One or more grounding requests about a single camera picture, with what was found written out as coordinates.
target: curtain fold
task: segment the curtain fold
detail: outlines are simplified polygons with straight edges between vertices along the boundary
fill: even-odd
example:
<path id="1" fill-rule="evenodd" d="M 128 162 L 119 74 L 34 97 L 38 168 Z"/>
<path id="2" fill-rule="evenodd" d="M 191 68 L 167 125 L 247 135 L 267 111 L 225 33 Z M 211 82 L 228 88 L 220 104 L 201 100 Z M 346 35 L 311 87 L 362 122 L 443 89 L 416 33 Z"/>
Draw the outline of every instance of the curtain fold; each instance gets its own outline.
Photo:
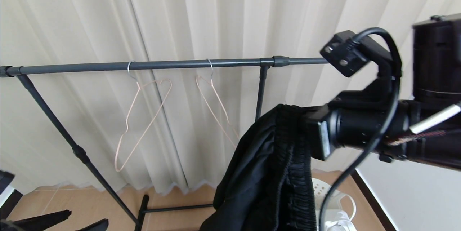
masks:
<path id="1" fill-rule="evenodd" d="M 412 91 L 412 30 L 434 14 L 461 12 L 461 0 L 1 0 L 0 65 L 319 57 L 335 32 L 387 29 L 404 62 L 401 98 Z M 318 106 L 344 89 L 361 89 L 376 74 L 369 65 L 344 78 L 330 65 L 300 65 L 268 71 L 263 113 L 278 103 Z M 170 79 L 164 109 L 122 172 L 115 149 L 136 92 L 127 72 L 31 75 L 38 91 L 75 141 L 115 190 L 153 185 L 167 193 L 203 183 L 215 186 L 234 148 L 204 103 L 195 78 L 210 68 L 136 72 L 140 82 Z M 214 68 L 213 80 L 229 121 L 240 135 L 255 117 L 259 68 Z M 142 92 L 120 150 L 123 162 L 165 99 L 168 84 Z M 28 193 L 38 186 L 97 180 L 74 157 L 28 92 L 16 79 L 0 80 L 0 167 L 16 174 L 13 186 Z M 232 128 L 212 89 L 201 88 L 224 129 Z M 353 149 L 313 160 L 320 170 L 343 170 Z"/>

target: white cable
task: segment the white cable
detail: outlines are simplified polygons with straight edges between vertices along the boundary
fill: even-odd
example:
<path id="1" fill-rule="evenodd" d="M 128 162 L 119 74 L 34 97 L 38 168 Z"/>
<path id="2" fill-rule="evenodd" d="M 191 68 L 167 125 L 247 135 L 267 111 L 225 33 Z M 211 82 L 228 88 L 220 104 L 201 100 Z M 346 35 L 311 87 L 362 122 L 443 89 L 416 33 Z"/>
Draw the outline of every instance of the white cable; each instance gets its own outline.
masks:
<path id="1" fill-rule="evenodd" d="M 425 120 L 410 126 L 410 131 L 413 134 L 419 134 L 423 131 L 430 129 L 433 126 L 436 126 L 443 121 L 447 120 L 448 118 L 453 117 L 454 115 L 458 114 L 461 111 L 461 107 L 457 104 L 453 104 L 448 108 L 445 108 L 432 116 L 426 118 Z"/>

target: white plastic basket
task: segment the white plastic basket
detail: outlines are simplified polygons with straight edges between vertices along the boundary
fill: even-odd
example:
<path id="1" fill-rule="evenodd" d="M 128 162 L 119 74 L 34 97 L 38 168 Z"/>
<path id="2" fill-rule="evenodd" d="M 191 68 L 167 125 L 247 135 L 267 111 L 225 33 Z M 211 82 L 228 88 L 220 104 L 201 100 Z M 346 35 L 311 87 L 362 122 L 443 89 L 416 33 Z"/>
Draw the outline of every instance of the white plastic basket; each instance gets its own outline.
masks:
<path id="1" fill-rule="evenodd" d="M 322 206 L 323 199 L 325 198 L 326 193 L 328 190 L 331 188 L 329 184 L 326 182 L 323 182 L 321 180 L 318 180 L 316 178 L 312 178 L 312 184 L 314 187 L 314 195 L 315 195 L 315 209 L 320 210 L 320 207 Z M 339 190 L 335 190 L 333 192 L 333 196 L 331 197 L 330 202 L 328 203 L 327 209 L 339 209 L 343 210 L 343 207 L 341 206 L 341 199 L 344 197 L 348 197 L 350 201 L 352 201 L 352 206 L 354 208 L 352 212 L 352 216 L 350 217 L 350 220 L 352 220 L 355 216 L 355 212 L 357 210 L 357 207 L 355 205 L 354 199 L 346 194 L 342 193 Z"/>

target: pink wire hanger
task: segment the pink wire hanger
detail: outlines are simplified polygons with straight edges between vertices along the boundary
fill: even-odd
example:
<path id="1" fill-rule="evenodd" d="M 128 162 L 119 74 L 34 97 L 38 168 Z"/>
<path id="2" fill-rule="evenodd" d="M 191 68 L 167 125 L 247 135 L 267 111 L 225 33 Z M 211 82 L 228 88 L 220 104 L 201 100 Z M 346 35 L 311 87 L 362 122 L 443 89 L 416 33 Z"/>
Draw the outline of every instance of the pink wire hanger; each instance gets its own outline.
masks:
<path id="1" fill-rule="evenodd" d="M 229 139 L 229 142 L 231 142 L 231 144 L 234 146 L 234 148 L 237 147 L 237 145 L 235 145 L 235 143 L 232 141 L 232 139 L 229 137 L 229 135 L 226 133 L 226 131 L 224 130 L 223 126 L 221 125 L 221 123 L 219 123 L 218 119 L 216 118 L 216 116 L 214 115 L 213 113 L 213 110 L 211 109 L 210 105 L 208 104 L 208 102 L 206 101 L 206 98 L 205 96 L 203 95 L 203 92 L 201 91 L 201 88 L 200 88 L 200 85 L 199 85 L 199 80 L 202 79 L 204 80 L 206 83 L 208 83 L 208 85 L 211 86 L 211 88 L 213 89 L 214 91 L 214 94 L 216 95 L 216 97 L 218 98 L 219 100 L 219 104 L 221 104 L 221 108 L 223 109 L 224 111 L 224 115 L 226 116 L 226 121 L 227 121 L 227 124 L 232 127 L 232 130 L 234 131 L 234 134 L 235 136 L 237 136 L 237 139 L 240 139 L 239 135 L 237 134 L 237 131 L 235 130 L 234 126 L 229 122 L 229 116 L 227 116 L 227 111 L 226 109 L 224 108 L 224 105 L 221 101 L 221 98 L 219 97 L 218 95 L 218 92 L 216 91 L 216 89 L 214 88 L 214 85 L 213 85 L 213 65 L 210 61 L 210 59 L 207 59 L 208 62 L 210 63 L 210 67 L 211 67 L 211 76 L 210 76 L 210 82 L 208 82 L 207 80 L 205 80 L 203 77 L 197 75 L 196 77 L 196 84 L 197 84 L 197 87 L 199 88 L 199 91 L 200 91 L 200 94 L 203 98 L 203 100 L 205 101 L 206 103 L 206 106 L 208 107 L 208 109 L 210 110 L 211 114 L 213 115 L 214 119 L 216 120 L 216 122 L 218 123 L 219 127 L 221 128 L 221 130 L 224 132 L 225 136 L 227 136 L 227 139 Z"/>
<path id="2" fill-rule="evenodd" d="M 160 112 L 160 110 L 162 109 L 163 107 L 163 104 L 165 103 L 165 100 L 166 98 L 168 97 L 168 94 L 170 94 L 170 91 L 171 91 L 171 87 L 173 86 L 173 84 L 171 83 L 171 80 L 169 79 L 164 79 L 164 80 L 153 80 L 149 83 L 146 83 L 144 85 L 139 85 L 139 82 L 137 80 L 137 78 L 135 78 L 133 75 L 130 74 L 130 65 L 131 63 L 134 62 L 134 61 L 131 61 L 128 63 L 128 67 L 127 67 L 127 71 L 128 71 L 128 75 L 130 77 L 132 77 L 133 79 L 136 80 L 136 85 L 138 86 L 138 91 L 136 92 L 136 95 L 135 95 L 135 98 L 133 99 L 133 102 L 131 103 L 131 106 L 130 106 L 130 109 L 128 110 L 128 115 L 126 116 L 126 120 L 125 120 L 125 123 L 126 123 L 126 130 L 125 132 L 122 134 L 122 136 L 120 136 L 120 140 L 118 141 L 118 145 L 117 145 L 117 151 L 115 152 L 115 160 L 114 160 L 114 166 L 115 166 L 115 170 L 117 172 L 120 172 L 126 165 L 126 163 L 128 162 L 128 160 L 130 159 L 131 155 L 133 154 L 133 152 L 135 152 L 135 149 L 136 147 L 138 146 L 138 144 L 141 142 L 141 140 L 143 139 L 144 135 L 147 133 L 147 130 L 150 128 L 150 126 L 152 125 L 153 121 L 155 121 L 155 118 L 157 117 L 158 113 Z M 158 108 L 157 112 L 155 113 L 155 116 L 153 117 L 152 121 L 149 123 L 149 125 L 147 126 L 147 128 L 145 129 L 145 131 L 143 132 L 143 135 L 139 138 L 139 140 L 137 141 L 137 143 L 135 144 L 135 147 L 133 147 L 133 150 L 130 152 L 130 154 L 128 155 L 128 158 L 126 159 L 126 161 L 123 163 L 122 167 L 120 167 L 120 169 L 118 168 L 117 166 L 117 159 L 118 159 L 118 153 L 120 151 L 120 145 L 122 144 L 122 139 L 124 137 L 124 135 L 126 133 L 128 133 L 128 130 L 130 129 L 129 125 L 128 125 L 128 119 L 130 118 L 130 114 L 131 114 L 131 110 L 133 109 L 133 105 L 135 104 L 135 101 L 138 97 L 138 94 L 139 92 L 147 85 L 151 84 L 151 83 L 154 83 L 154 82 L 158 82 L 158 84 L 162 84 L 163 81 L 168 81 L 170 82 L 170 88 L 168 89 L 168 92 L 166 93 L 165 95 L 165 98 L 163 99 L 162 101 L 162 104 L 160 104 L 160 107 Z"/>

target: tile floor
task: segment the tile floor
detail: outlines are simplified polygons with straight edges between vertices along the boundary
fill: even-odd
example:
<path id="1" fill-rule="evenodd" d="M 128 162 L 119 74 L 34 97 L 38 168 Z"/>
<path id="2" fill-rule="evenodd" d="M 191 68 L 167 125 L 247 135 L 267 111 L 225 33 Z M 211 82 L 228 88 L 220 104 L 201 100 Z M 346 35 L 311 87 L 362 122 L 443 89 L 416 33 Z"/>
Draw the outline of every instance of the tile floor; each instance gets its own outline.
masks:
<path id="1" fill-rule="evenodd" d="M 339 172 L 314 173 L 313 176 L 332 183 L 339 174 Z M 353 220 L 357 230 L 385 231 L 351 177 L 341 185 L 339 190 L 351 195 L 357 204 L 357 214 Z M 128 208 L 137 215 L 144 194 L 150 196 L 149 208 L 164 208 L 212 203 L 214 189 L 203 186 L 195 192 L 183 195 L 178 188 L 175 188 L 167 196 L 162 196 L 155 193 L 153 188 L 135 190 L 132 187 L 125 187 L 118 194 Z M 343 206 L 346 212 L 352 212 L 352 205 L 348 199 L 344 199 Z M 48 230 L 77 230 L 103 218 L 109 219 L 109 231 L 134 230 L 134 223 L 107 192 L 99 192 L 94 188 L 75 188 L 72 185 L 38 188 L 23 196 L 8 219 L 15 221 L 65 209 L 72 211 L 69 219 Z M 198 230 L 204 219 L 213 212 L 212 208 L 202 208 L 149 213 L 146 215 L 143 231 Z"/>

